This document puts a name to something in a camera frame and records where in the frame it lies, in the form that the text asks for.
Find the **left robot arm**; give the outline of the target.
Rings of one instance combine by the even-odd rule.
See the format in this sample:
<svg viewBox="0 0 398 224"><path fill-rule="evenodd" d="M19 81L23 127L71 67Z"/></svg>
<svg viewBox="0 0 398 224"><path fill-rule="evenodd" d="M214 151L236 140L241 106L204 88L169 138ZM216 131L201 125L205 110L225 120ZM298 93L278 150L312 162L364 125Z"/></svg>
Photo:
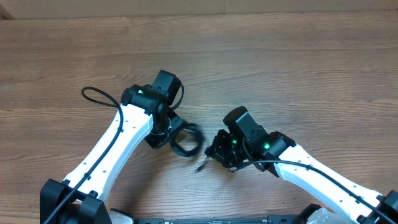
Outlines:
<svg viewBox="0 0 398 224"><path fill-rule="evenodd" d="M40 191L41 223L134 223L106 201L119 173L135 148L147 141L159 148L179 131L173 103L182 82L160 70L153 83L124 90L109 128L84 160L63 181L46 181Z"/></svg>

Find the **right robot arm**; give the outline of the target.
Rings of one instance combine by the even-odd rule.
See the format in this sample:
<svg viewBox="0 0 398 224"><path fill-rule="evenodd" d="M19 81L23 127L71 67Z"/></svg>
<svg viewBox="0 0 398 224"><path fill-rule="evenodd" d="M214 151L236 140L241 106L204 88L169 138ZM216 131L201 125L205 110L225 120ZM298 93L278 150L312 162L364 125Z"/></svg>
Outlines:
<svg viewBox="0 0 398 224"><path fill-rule="evenodd" d="M229 112L205 154L230 172L254 165L288 181L320 201L293 223L397 223L397 191L383 195L356 184L312 157L287 135L268 133L246 107Z"/></svg>

